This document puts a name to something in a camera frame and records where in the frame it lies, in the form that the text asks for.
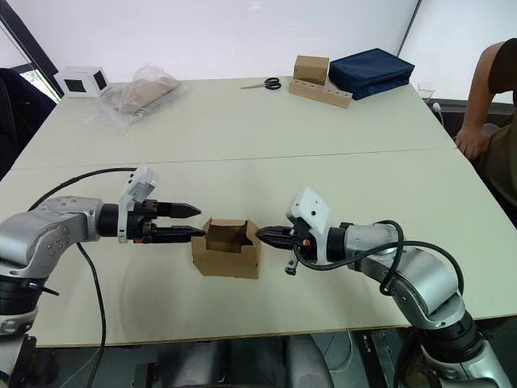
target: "cardboard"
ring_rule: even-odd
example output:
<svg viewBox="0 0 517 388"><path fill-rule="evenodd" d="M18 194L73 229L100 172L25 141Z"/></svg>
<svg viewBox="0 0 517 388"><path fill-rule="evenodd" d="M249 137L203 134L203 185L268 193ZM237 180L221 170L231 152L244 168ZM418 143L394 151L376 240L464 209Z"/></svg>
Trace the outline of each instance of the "cardboard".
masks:
<svg viewBox="0 0 517 388"><path fill-rule="evenodd" d="M329 58L299 55L294 65L294 75L292 77L301 81L325 85L329 62Z"/></svg>
<svg viewBox="0 0 517 388"><path fill-rule="evenodd" d="M300 81L299 79L291 81L289 93L342 108L348 108L352 100L352 93L347 91L339 91L333 87L316 85L315 83Z"/></svg>
<svg viewBox="0 0 517 388"><path fill-rule="evenodd" d="M250 220L213 220L191 239L194 265L204 276L259 278L260 241Z"/></svg>

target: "person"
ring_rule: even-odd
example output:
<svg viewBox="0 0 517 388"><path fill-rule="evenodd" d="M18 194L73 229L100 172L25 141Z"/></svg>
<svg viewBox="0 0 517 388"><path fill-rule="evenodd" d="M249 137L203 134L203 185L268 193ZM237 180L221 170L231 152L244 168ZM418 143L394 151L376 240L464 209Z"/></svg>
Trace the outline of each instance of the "person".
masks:
<svg viewBox="0 0 517 388"><path fill-rule="evenodd" d="M517 38L491 45L481 55L470 87L456 145L517 226L517 113L492 136L483 129L497 93L513 91L517 107Z"/></svg>

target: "open cardboard box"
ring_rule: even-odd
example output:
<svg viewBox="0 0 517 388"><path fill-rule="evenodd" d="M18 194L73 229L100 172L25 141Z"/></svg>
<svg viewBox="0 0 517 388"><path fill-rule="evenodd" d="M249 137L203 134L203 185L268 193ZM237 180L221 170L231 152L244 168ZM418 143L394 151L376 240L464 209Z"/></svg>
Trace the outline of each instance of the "open cardboard box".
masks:
<svg viewBox="0 0 517 388"><path fill-rule="evenodd" d="M259 278L260 241L250 220L213 220L191 239L194 265L204 276Z"/></svg>

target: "brown shirt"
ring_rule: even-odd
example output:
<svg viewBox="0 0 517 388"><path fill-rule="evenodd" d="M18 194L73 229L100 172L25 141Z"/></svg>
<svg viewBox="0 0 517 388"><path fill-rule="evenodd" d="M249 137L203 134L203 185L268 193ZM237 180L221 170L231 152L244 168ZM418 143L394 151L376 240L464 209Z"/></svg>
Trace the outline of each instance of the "brown shirt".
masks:
<svg viewBox="0 0 517 388"><path fill-rule="evenodd" d="M495 56L488 81L492 93L514 91L517 107L517 38L508 40ZM490 139L489 149L480 157L480 173L517 208L517 112L511 124Z"/></svg>

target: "small white device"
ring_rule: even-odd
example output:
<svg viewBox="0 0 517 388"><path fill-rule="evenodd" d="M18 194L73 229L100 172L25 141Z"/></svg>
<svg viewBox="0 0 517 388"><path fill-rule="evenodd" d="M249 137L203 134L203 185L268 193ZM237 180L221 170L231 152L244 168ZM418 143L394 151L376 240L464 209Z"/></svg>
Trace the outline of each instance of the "small white device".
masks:
<svg viewBox="0 0 517 388"><path fill-rule="evenodd" d="M54 78L69 97L100 97L110 88L101 67L69 66Z"/></svg>

